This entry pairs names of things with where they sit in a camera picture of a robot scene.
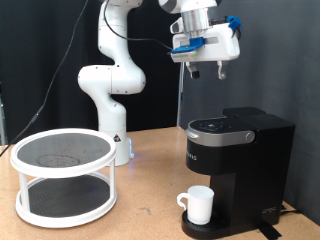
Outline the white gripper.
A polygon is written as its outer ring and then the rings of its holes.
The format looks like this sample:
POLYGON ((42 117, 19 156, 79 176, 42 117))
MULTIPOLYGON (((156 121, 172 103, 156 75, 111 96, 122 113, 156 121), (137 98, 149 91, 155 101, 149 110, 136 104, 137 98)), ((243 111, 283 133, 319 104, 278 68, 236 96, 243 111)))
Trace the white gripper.
POLYGON ((213 21, 207 17, 180 17, 170 26, 170 31, 173 34, 171 57, 174 62, 187 62, 186 67, 192 79, 200 77, 200 72, 192 62, 218 61, 218 79, 224 80, 227 61, 240 55, 241 22, 237 17, 213 21))

